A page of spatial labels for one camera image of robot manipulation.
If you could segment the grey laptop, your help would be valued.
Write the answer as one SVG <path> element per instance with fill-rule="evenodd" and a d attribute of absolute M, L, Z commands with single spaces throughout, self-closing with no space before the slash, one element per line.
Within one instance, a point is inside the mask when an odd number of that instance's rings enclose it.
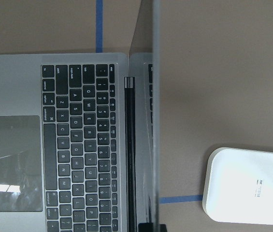
<path fill-rule="evenodd" d="M 159 1 L 127 54 L 0 55 L 0 232 L 165 232 Z"/>

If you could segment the white desk lamp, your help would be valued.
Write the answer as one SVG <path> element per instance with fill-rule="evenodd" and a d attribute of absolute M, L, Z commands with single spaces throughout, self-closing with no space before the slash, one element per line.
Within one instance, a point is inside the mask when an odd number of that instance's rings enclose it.
<path fill-rule="evenodd" d="M 273 152 L 214 150 L 207 163 L 202 207 L 217 222 L 273 225 Z"/>

